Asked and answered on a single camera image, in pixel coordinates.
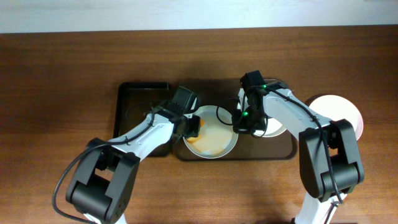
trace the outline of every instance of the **white background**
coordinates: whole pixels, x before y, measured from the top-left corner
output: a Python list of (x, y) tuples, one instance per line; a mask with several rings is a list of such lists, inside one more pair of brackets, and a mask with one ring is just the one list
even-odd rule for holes
[(398, 0), (0, 0), (0, 32), (398, 24)]

